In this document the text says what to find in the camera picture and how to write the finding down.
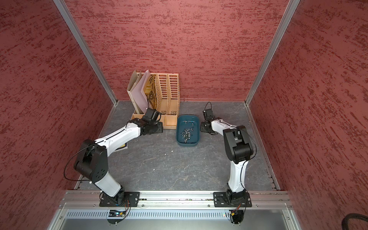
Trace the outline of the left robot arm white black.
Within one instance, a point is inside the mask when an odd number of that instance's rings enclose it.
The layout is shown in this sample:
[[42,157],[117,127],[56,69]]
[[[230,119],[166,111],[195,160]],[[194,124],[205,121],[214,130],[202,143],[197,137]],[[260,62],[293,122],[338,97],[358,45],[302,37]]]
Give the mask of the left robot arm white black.
[[126,192],[109,172],[108,157],[129,141],[140,136],[163,133],[162,114],[148,108],[142,118],[135,118],[119,130],[96,140],[86,139],[70,160],[85,181],[98,187],[100,207],[136,207],[140,192]]

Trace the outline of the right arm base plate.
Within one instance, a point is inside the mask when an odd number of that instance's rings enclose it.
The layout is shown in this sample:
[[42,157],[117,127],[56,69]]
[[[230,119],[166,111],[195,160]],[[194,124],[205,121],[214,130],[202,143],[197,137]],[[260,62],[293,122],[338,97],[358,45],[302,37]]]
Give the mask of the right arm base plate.
[[242,192],[233,193],[228,190],[226,192],[213,193],[214,206],[217,208],[234,207],[251,208],[252,201],[250,194],[243,190]]

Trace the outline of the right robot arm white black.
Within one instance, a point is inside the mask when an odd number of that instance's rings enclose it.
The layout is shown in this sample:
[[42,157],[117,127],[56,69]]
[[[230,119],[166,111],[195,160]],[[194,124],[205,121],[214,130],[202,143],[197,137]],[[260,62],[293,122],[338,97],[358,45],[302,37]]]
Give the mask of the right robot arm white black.
[[252,144],[245,126],[234,126],[215,117],[212,109],[205,109],[203,115],[205,121],[201,122],[200,131],[222,135],[225,153],[231,162],[227,191],[213,193],[215,207],[251,207],[250,195],[243,181],[247,164],[252,159],[256,146]]

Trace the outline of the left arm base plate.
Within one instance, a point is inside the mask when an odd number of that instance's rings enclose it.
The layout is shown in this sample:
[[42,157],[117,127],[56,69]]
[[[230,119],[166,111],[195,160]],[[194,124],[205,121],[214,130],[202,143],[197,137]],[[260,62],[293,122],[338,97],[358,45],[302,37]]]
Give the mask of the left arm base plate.
[[111,197],[105,192],[102,192],[99,196],[99,207],[137,207],[140,199],[140,192],[118,192],[116,196]]

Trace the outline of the teal plastic storage tray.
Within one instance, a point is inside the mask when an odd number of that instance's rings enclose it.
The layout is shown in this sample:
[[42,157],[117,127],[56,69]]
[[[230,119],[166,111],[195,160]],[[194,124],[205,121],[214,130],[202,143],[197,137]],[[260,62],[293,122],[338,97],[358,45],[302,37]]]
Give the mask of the teal plastic storage tray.
[[181,147],[195,147],[200,141],[200,121],[195,115],[181,115],[177,119],[176,141]]

